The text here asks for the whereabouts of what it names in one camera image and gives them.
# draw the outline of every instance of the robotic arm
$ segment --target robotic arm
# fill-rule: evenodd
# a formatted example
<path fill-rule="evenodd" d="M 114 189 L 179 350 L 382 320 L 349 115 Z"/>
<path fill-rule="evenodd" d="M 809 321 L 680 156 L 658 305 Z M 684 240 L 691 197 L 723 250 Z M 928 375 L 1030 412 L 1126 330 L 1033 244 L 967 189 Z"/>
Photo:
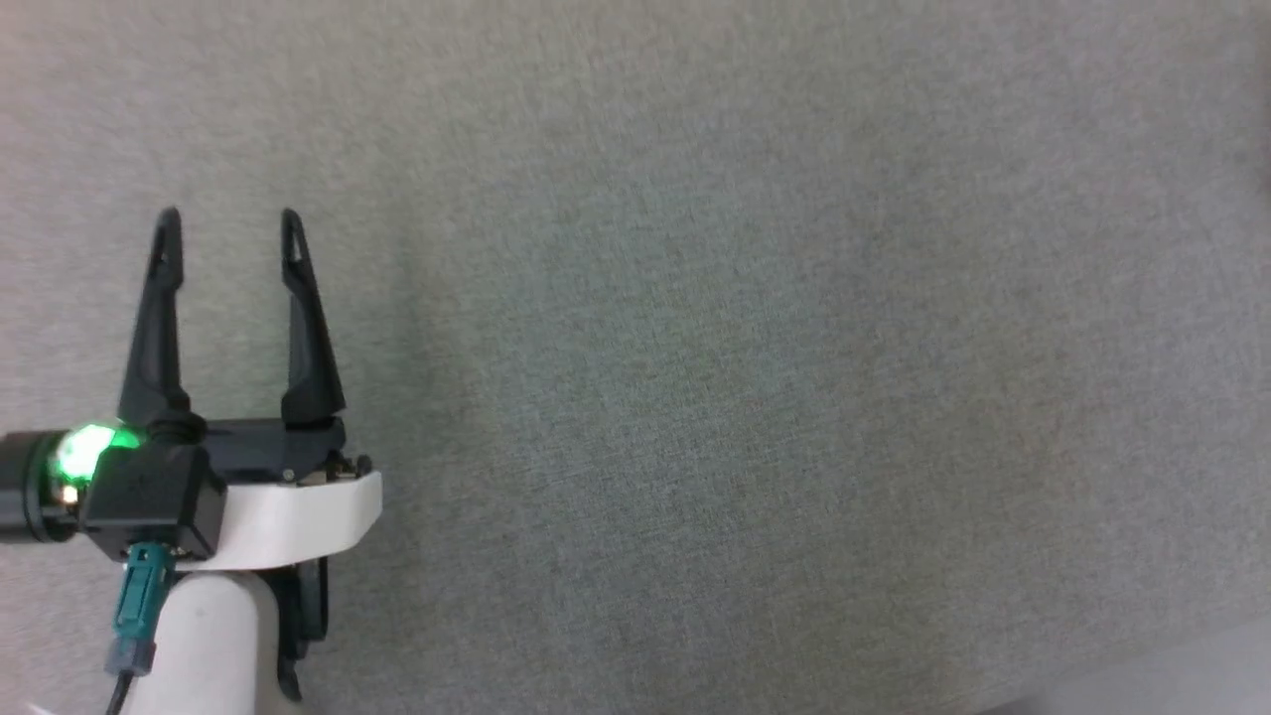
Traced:
<path fill-rule="evenodd" d="M 300 712 L 295 665 L 327 635 L 327 556 L 379 518 L 381 476 L 369 457 L 341 452 L 344 395 L 295 211 L 282 212 L 291 330 L 280 419 L 208 423 L 191 411 L 177 342 L 182 279 L 180 215 L 168 208 L 119 423 L 5 436 L 0 541 L 83 532 L 126 564 L 108 714 Z"/>

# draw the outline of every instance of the gray fabric surface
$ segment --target gray fabric surface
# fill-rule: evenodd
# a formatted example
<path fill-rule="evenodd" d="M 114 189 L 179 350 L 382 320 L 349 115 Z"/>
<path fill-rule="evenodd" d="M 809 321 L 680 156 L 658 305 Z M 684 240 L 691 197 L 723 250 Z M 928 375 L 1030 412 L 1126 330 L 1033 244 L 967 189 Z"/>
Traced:
<path fill-rule="evenodd" d="M 151 221 L 269 415 L 306 220 L 386 512 L 318 712 L 970 712 L 1271 611 L 1251 3 L 5 3 L 0 429 L 111 415 Z M 0 702 L 117 571 L 0 550 Z"/>

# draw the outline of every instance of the black cable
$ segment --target black cable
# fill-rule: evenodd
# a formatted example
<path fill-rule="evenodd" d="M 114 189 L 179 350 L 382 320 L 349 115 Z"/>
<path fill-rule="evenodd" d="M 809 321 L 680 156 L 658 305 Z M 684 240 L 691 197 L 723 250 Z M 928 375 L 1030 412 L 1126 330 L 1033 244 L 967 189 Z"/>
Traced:
<path fill-rule="evenodd" d="M 128 686 L 132 685 L 132 673 L 119 673 L 119 678 L 114 681 L 114 695 L 111 696 L 111 704 L 105 706 L 105 715 L 119 715 L 123 710 L 123 698 L 128 697 Z"/>

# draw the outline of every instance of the connector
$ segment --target connector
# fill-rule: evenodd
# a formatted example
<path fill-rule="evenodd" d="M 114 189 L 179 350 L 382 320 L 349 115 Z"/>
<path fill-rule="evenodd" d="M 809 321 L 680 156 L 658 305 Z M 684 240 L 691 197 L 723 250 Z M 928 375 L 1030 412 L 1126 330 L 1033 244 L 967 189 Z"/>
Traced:
<path fill-rule="evenodd" d="M 114 641 L 105 657 L 107 673 L 150 674 L 159 611 L 175 580 L 175 564 L 172 550 L 161 544 L 135 544 L 128 549 L 128 565 L 112 624 Z"/>

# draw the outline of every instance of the green led light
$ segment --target green led light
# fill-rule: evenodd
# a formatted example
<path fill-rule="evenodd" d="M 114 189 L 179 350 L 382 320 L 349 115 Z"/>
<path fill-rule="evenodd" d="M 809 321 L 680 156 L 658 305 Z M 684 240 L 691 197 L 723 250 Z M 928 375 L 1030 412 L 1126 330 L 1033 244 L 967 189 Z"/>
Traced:
<path fill-rule="evenodd" d="M 141 446 L 141 439 L 122 428 L 105 425 L 84 425 L 66 433 L 53 453 L 53 472 L 64 483 L 85 485 L 93 481 L 97 472 L 97 460 L 107 448 Z"/>

